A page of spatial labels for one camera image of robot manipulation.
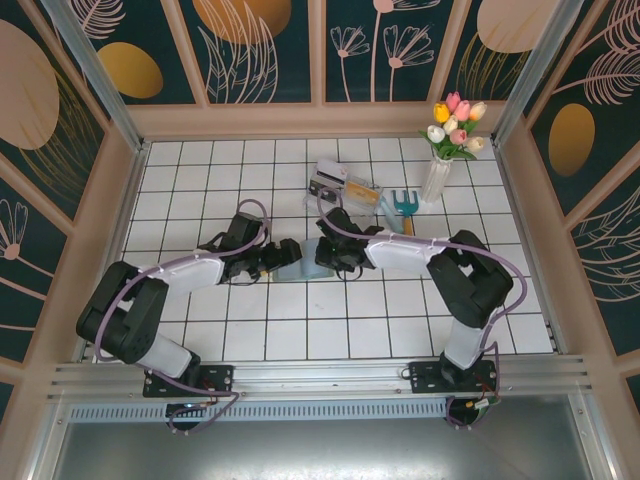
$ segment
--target yellow tulip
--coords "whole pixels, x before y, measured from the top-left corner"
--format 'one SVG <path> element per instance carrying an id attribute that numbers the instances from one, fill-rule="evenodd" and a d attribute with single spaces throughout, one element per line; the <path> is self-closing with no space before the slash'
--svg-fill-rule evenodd
<path id="1" fill-rule="evenodd" d="M 436 103 L 433 107 L 433 118 L 436 119 L 438 123 L 444 123 L 449 120 L 449 116 L 451 112 L 449 112 L 449 108 L 444 103 Z"/>

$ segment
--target black mounting bracket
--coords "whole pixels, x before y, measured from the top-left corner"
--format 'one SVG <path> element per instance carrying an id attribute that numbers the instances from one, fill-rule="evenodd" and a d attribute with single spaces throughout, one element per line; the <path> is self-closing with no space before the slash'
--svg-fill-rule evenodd
<path id="1" fill-rule="evenodd" d="M 204 397 L 201 393 L 192 393 L 168 384 L 160 377 L 147 370 L 144 372 L 144 388 L 142 396 L 145 398 L 180 398 Z M 230 392 L 233 388 L 232 365 L 200 365 L 198 379 L 194 388 Z"/>
<path id="2" fill-rule="evenodd" d="M 477 361 L 455 385 L 445 380 L 441 368 L 439 360 L 411 362 L 404 378 L 411 383 L 413 393 L 480 393 L 483 382 L 493 390 L 496 388 L 496 365 L 492 360 Z"/>

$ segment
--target gray object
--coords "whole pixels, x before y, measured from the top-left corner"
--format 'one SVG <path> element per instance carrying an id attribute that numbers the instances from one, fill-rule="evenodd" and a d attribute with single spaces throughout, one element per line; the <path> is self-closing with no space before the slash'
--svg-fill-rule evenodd
<path id="1" fill-rule="evenodd" d="M 273 279 L 276 282 L 294 282 L 333 277 L 333 270 L 316 265 L 315 257 L 318 241 L 318 238 L 310 238 L 300 242 L 302 258 L 273 272 Z"/>

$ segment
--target white vase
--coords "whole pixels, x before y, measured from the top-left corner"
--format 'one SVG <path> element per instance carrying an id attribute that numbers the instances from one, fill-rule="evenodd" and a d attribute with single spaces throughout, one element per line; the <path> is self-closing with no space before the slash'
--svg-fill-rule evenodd
<path id="1" fill-rule="evenodd" d="M 451 163 L 453 159 L 443 160 L 436 155 L 431 162 L 429 162 L 429 172 L 422 184 L 422 190 L 420 190 L 420 196 L 426 203 L 434 203 L 438 201 L 442 191 L 444 190 L 444 184 L 451 172 Z"/>

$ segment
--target gold circle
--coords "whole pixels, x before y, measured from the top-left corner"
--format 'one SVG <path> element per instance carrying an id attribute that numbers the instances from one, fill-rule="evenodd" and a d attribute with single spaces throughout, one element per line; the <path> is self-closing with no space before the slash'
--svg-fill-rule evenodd
<path id="1" fill-rule="evenodd" d="M 245 3 L 255 17 L 254 25 Z M 260 31 L 256 31 L 259 18 L 273 37 L 286 28 L 291 18 L 291 0 L 193 0 L 193 6 L 200 20 L 217 37 L 244 45 L 260 43 L 262 37 Z"/>
<path id="2" fill-rule="evenodd" d="M 162 90 L 162 72 L 141 48 L 114 42 L 98 50 L 98 57 L 120 93 L 133 98 L 150 98 Z"/>
<path id="3" fill-rule="evenodd" d="M 557 4 L 558 0 L 483 0 L 478 10 L 480 41 L 494 52 L 528 52 Z"/>
<path id="4" fill-rule="evenodd" d="M 596 124 L 586 107 L 577 103 L 562 107 L 549 134 L 549 161 L 558 175 L 570 177 L 582 168 L 595 135 Z"/>
<path id="5" fill-rule="evenodd" d="M 0 138 L 25 150 L 49 141 L 58 124 L 56 72 L 29 35 L 0 20 Z"/>

